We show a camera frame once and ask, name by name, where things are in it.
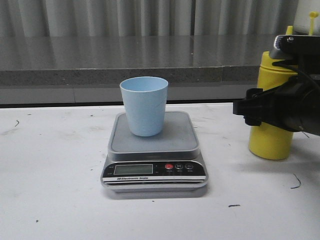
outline white table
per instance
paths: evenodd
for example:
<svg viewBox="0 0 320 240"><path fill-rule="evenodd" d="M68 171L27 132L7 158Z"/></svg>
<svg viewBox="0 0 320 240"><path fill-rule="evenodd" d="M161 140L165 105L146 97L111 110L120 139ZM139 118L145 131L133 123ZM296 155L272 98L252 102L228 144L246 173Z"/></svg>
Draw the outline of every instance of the white table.
<svg viewBox="0 0 320 240"><path fill-rule="evenodd" d="M167 110L196 127L209 174L202 197L105 194L123 106L0 109L0 239L320 239L320 137L295 133L287 160L264 160L249 152L250 127L231 103Z"/></svg>

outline yellow bottle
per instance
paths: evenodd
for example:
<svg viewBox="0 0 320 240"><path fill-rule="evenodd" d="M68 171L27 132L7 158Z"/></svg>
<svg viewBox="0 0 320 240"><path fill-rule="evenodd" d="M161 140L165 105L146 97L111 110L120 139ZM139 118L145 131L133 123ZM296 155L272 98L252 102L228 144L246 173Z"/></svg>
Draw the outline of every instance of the yellow bottle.
<svg viewBox="0 0 320 240"><path fill-rule="evenodd" d="M278 87L288 81L295 72L273 66L278 59L269 57L269 52L262 54L257 87L264 91ZM260 126L252 126L249 139L250 151L264 159L281 160L289 156L293 132L283 130L262 122Z"/></svg>

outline button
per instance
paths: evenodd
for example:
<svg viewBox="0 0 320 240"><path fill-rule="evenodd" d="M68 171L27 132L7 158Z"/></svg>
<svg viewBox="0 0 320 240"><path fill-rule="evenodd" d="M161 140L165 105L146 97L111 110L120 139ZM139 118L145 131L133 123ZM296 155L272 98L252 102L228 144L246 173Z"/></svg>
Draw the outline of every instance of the button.
<svg viewBox="0 0 320 240"><path fill-rule="evenodd" d="M170 163L167 163L164 167L165 167L165 169L173 169L174 168L174 166Z"/></svg>
<svg viewBox="0 0 320 240"><path fill-rule="evenodd" d="M187 164L185 165L185 168L186 168L186 169L193 169L194 166L193 166L191 163L187 163Z"/></svg>
<svg viewBox="0 0 320 240"><path fill-rule="evenodd" d="M176 169L183 169L184 166L183 166L182 163L177 163L177 164L175 165L175 168L176 168Z"/></svg>

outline electronic scale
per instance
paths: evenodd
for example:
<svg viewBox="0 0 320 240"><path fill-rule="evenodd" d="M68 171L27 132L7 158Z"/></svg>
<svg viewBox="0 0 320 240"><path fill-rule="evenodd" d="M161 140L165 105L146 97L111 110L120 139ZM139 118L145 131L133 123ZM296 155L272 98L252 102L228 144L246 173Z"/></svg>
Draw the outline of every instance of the electronic scale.
<svg viewBox="0 0 320 240"><path fill-rule="evenodd" d="M116 116L101 175L115 192L192 191L208 182L207 169L189 115L167 111L154 136L130 132L125 113Z"/></svg>

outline light blue plastic cup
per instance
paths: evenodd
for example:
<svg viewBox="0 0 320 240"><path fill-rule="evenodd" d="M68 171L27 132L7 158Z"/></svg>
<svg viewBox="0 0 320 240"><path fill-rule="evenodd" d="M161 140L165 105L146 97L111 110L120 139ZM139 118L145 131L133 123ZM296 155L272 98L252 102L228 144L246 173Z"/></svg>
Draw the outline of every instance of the light blue plastic cup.
<svg viewBox="0 0 320 240"><path fill-rule="evenodd" d="M160 133L165 120L167 80L133 77L121 82L120 89L130 131L141 137Z"/></svg>

